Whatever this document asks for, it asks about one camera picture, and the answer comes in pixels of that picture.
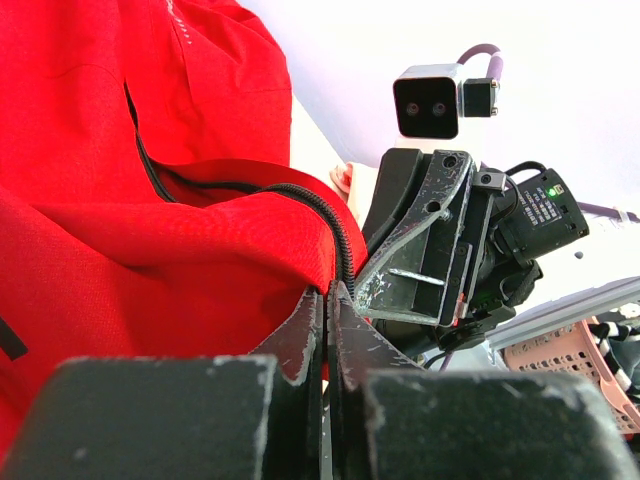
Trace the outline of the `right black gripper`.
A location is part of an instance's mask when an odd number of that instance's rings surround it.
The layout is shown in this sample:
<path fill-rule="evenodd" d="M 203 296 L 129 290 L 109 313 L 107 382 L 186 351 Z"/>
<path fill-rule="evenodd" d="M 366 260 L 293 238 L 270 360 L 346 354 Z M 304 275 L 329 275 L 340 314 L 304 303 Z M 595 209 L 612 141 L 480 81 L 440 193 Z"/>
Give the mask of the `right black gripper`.
<path fill-rule="evenodd" d="M 543 274 L 537 261 L 519 263 L 495 241 L 514 205 L 496 200 L 517 196 L 514 182 L 495 169 L 474 174 L 463 151 L 391 148 L 382 156 L 362 228 L 368 260 L 353 290 L 360 315 L 439 326 L 442 350 L 474 347 L 515 317 Z"/>

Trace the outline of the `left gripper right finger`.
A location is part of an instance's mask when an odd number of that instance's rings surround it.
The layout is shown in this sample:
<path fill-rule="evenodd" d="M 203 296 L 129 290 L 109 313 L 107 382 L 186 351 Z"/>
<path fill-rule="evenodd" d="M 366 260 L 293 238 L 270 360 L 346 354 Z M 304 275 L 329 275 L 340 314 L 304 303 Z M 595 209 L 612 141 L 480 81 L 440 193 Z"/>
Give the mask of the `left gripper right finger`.
<path fill-rule="evenodd" d="M 327 297 L 337 479 L 635 479 L 602 396 L 566 373 L 424 370 Z"/>

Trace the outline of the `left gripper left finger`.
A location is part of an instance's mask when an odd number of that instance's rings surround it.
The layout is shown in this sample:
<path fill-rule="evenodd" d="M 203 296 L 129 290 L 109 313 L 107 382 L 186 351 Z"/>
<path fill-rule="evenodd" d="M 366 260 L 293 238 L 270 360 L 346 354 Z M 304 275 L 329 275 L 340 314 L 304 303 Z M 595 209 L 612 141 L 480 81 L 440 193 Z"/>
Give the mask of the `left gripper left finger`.
<path fill-rule="evenodd" d="M 323 299 L 306 290 L 245 356 L 82 358 L 59 367 L 5 479 L 316 479 Z"/>

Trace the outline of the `pink plastic basket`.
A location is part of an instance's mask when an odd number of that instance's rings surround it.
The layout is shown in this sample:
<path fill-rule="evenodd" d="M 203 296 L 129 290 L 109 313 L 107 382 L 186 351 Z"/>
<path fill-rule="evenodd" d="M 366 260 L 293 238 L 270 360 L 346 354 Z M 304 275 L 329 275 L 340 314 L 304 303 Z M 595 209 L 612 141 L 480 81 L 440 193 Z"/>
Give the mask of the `pink plastic basket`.
<path fill-rule="evenodd" d="M 639 410 L 611 372 L 590 328 L 595 317 L 505 347 L 506 366 L 520 372 L 566 372 L 591 381 L 608 403 L 618 429 L 627 438 L 639 434 Z"/>

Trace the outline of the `black white striped cloth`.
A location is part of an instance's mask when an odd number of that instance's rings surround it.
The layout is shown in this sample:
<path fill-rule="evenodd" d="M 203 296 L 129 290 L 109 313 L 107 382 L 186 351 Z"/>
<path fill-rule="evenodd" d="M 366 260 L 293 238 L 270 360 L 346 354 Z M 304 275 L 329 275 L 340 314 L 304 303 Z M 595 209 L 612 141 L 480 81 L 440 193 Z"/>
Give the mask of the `black white striped cloth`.
<path fill-rule="evenodd" d="M 628 303 L 596 316 L 591 338 L 627 397 L 639 405 L 639 305 Z"/>

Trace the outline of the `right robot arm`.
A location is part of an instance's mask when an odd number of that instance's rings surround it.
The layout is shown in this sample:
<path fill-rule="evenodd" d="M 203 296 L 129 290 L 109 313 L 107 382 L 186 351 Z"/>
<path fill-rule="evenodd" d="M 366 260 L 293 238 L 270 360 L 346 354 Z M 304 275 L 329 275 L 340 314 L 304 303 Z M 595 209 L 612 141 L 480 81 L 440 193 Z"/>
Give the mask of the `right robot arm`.
<path fill-rule="evenodd" d="M 500 171 L 462 151 L 393 148 L 363 226 L 368 258 L 347 288 L 404 354 L 468 349 L 515 316 L 539 259 L 586 237 L 592 212 L 537 162 Z"/>

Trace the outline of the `red zip jacket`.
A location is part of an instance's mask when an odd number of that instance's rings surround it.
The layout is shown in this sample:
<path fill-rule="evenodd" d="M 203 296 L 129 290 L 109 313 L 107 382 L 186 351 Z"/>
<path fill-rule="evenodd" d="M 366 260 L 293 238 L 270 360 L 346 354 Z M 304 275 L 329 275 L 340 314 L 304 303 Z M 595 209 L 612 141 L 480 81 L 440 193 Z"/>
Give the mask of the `red zip jacket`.
<path fill-rule="evenodd" d="M 72 357 L 243 355 L 336 277 L 332 229 L 272 191 L 292 88 L 234 1 L 1 5 L 1 447 Z"/>

